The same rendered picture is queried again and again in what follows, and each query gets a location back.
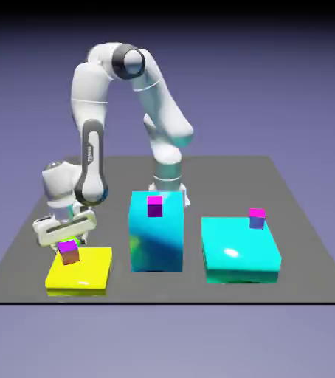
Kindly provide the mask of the tall large cyan box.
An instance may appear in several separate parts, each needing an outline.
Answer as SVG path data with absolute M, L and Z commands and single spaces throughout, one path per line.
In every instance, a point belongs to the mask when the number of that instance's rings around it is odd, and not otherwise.
M 162 196 L 163 217 L 148 218 L 147 196 Z M 134 191 L 128 209 L 131 270 L 181 272 L 184 201 L 181 191 Z

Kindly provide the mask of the flat large cyan box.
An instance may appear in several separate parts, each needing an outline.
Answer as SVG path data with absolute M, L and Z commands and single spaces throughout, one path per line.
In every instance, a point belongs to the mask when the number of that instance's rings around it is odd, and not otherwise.
M 203 217 L 201 244 L 207 283 L 277 283 L 282 258 L 267 224 L 255 229 L 248 217 Z

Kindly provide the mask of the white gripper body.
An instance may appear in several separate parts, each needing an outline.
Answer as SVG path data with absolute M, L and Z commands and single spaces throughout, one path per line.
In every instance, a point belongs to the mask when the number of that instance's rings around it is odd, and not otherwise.
M 93 210 L 87 210 L 62 223 L 54 216 L 37 219 L 32 227 L 38 237 L 40 246 L 50 246 L 60 241 L 89 233 L 97 226 Z

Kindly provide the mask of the large yellow box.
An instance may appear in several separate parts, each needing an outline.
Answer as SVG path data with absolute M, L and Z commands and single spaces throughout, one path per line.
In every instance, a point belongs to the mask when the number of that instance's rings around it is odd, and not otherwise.
M 80 247 L 80 260 L 64 265 L 55 256 L 45 280 L 46 293 L 55 296 L 104 296 L 112 264 L 112 248 Z

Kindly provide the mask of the small magenta cube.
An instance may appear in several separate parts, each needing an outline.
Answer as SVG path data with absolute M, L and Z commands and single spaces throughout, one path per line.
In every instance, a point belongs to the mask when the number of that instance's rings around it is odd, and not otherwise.
M 266 211 L 264 208 L 252 207 L 249 209 L 249 227 L 262 230 L 266 221 Z
M 148 218 L 163 217 L 162 196 L 147 196 Z
M 58 252 L 61 255 L 63 265 L 73 264 L 80 260 L 79 247 L 75 243 L 60 241 L 58 243 Z

